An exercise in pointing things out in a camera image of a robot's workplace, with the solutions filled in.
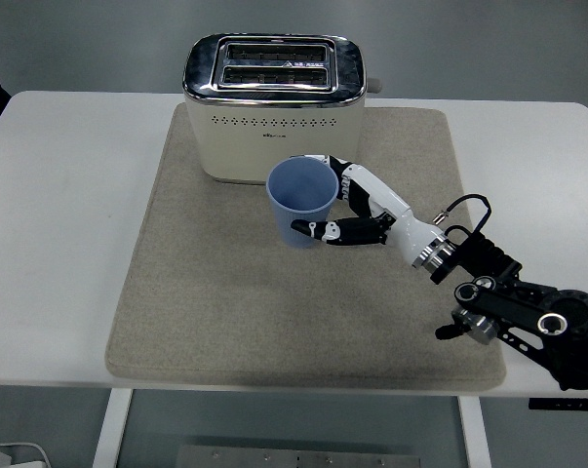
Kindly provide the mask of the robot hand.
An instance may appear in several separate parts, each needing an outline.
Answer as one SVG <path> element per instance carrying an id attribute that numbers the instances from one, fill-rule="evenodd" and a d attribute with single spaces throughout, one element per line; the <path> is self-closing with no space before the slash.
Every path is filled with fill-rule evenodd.
<path id="1" fill-rule="evenodd" d="M 296 219 L 294 231 L 340 247 L 394 247 L 408 264 L 431 273 L 453 253 L 439 227 L 417 219 L 410 205 L 368 169 L 334 156 L 314 158 L 333 170 L 339 182 L 336 198 L 355 215 L 334 221 Z"/>

